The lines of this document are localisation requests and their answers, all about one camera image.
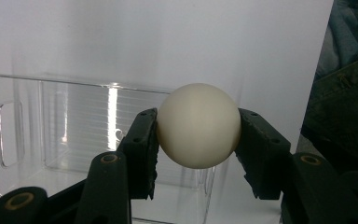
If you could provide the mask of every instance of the white surface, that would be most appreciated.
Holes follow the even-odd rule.
[[[206,82],[296,147],[332,0],[0,1],[0,73],[177,88]],[[208,223],[277,223],[232,156]]]
[[[177,163],[206,169],[225,161],[241,137],[237,104],[215,86],[193,83],[169,95],[157,115],[161,148]]]

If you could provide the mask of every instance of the clear plastic case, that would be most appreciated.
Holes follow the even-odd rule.
[[[48,195],[86,178],[91,160],[116,150],[135,116],[168,91],[0,75],[0,194],[25,186]],[[192,170],[158,153],[155,199],[132,200],[133,223],[205,223],[214,168]]]

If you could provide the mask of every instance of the ping pong ball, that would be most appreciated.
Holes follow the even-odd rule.
[[[189,84],[172,92],[160,106],[157,137],[176,163],[193,169],[213,167],[227,159],[240,140],[240,112],[220,89]]]

